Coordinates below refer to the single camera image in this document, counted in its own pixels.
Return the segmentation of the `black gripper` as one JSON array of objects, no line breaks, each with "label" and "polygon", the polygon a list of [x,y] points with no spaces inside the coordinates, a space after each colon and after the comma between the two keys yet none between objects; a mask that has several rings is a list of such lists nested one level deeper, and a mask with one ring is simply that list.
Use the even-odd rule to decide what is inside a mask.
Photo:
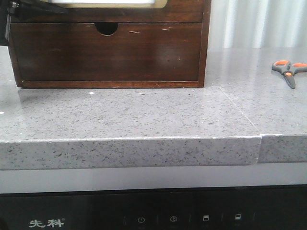
[{"label": "black gripper", "polygon": [[20,15],[67,14],[66,8],[44,1],[0,1],[0,45],[9,46],[11,17],[20,19]]}]

